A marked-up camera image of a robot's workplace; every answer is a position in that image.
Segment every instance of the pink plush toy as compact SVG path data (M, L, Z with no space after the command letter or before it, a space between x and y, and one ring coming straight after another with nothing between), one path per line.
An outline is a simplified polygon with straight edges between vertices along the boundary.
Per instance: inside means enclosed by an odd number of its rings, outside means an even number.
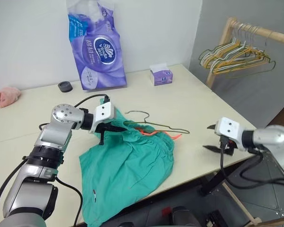
M6 107L18 100L21 92L15 87L5 87L0 91L0 108Z

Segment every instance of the tissue box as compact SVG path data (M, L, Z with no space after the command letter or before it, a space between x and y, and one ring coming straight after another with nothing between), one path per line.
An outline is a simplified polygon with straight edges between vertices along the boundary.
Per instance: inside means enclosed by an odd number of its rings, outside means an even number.
M151 82L154 86L172 83L173 74L166 63L151 65Z

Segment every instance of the green cloth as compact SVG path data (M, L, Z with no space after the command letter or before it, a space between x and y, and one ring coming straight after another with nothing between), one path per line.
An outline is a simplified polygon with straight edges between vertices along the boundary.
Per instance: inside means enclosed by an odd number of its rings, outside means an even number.
M171 173L173 140L165 133L144 136L135 129L153 131L146 125L124 125L116 112L112 125L124 132L105 132L104 145L80 156L83 218L88 227L98 227L123 208L154 191Z

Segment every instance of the table surface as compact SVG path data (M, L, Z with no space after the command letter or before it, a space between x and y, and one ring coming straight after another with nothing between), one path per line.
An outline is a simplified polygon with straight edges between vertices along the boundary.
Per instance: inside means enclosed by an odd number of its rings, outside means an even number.
M69 93L59 91L57 85L23 90L17 102L0 109L0 186L8 174L28 155L39 135L38 125L49 122L52 108L61 103L74 105L93 94L106 93L113 104L124 113L143 110L149 120L189 130L175 141L174 167L171 175L149 196L158 194L219 169L220 155L204 149L203 145L218 145L219 138L207 126L225 116L240 122L246 128L254 126L220 99L184 66L170 67L174 74L172 84L153 86L149 70L128 73L128 86L105 91L85 92L79 81L72 82ZM91 112L99 104L97 98L86 101L81 107ZM128 119L140 121L142 113L131 113ZM79 156L98 144L98 138L87 131L73 131L72 139L59 170L59 178L81 190ZM240 162L251 155L236 151L224 158L224 165ZM0 200L0 220L3 201L13 180ZM48 227L72 225L79 206L78 195L68 188L59 187L53 215L46 221Z

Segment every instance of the wooden clothes rack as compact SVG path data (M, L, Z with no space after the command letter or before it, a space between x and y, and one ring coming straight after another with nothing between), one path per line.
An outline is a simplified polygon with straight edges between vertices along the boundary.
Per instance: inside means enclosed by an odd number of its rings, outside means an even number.
M229 18L226 22L221 40L219 45L222 44L226 44L231 40L231 34L233 29L239 29L249 32L251 30L252 27L255 27L253 25L250 24L246 24L246 23L239 23L236 18ZM257 27L256 31L253 32L257 35L261 35L264 36L266 38L270 38L270 39L274 39L278 42L284 43L284 34L279 33L279 32L275 32L269 29L265 29L262 27ZM212 74L211 72L208 74L207 80L206 80L206 85L209 88L212 88L213 83L214 83L214 79L215 79L216 75Z

